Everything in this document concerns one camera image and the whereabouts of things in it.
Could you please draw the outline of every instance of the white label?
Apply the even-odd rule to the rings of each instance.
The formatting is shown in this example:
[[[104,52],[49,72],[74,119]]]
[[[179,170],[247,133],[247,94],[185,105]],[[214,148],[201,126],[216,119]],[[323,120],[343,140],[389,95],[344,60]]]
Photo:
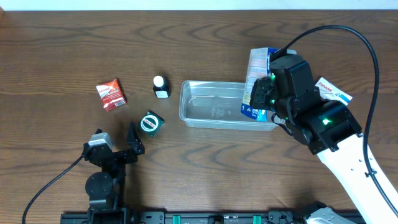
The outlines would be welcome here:
[[[104,98],[104,96],[106,96],[111,91],[111,87],[107,85],[98,85],[96,87],[101,99]]]
[[[353,99],[352,96],[339,90],[337,87],[335,87],[333,84],[331,84],[330,82],[328,82],[328,80],[324,78],[319,79],[319,81],[315,86],[319,87],[319,92],[323,99],[338,100],[344,103],[344,105],[346,106]]]
[[[156,96],[158,98],[167,98],[167,97],[169,97],[166,91],[156,91]]]
[[[155,123],[149,121],[147,118],[153,119],[155,121]],[[157,120],[157,118],[154,115],[147,115],[141,120],[141,128],[147,132],[154,131],[158,127],[158,125],[159,125],[159,121]]]

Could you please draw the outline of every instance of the green clip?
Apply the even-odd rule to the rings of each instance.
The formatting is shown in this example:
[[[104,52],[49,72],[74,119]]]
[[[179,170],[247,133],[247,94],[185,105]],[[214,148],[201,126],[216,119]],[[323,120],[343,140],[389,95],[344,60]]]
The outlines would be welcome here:
[[[181,224],[181,216],[173,215],[173,224]]]
[[[261,216],[254,215],[253,216],[253,224],[261,224]]]

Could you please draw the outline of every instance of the white bottle cap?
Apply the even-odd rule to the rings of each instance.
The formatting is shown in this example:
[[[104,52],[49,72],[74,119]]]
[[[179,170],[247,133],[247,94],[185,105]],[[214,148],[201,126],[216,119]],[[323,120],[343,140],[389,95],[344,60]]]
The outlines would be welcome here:
[[[157,87],[162,87],[164,85],[164,80],[163,77],[161,77],[160,75],[156,76],[154,78],[154,84]]]

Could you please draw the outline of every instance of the green box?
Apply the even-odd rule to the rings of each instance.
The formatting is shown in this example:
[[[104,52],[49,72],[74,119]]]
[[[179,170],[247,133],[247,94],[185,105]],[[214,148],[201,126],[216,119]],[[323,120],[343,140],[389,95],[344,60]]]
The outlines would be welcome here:
[[[164,119],[155,114],[152,111],[148,111],[145,116],[141,119],[140,128],[143,132],[150,135],[152,138],[155,137],[156,133],[163,126]]]

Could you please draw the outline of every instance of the green light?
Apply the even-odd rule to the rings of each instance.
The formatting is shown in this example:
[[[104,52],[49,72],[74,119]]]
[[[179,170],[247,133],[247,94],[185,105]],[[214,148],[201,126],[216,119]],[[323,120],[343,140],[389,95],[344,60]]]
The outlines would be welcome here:
[[[327,125],[328,123],[331,122],[331,120],[329,120],[328,118],[325,118],[325,119],[322,120],[322,122],[323,122],[324,125]]]

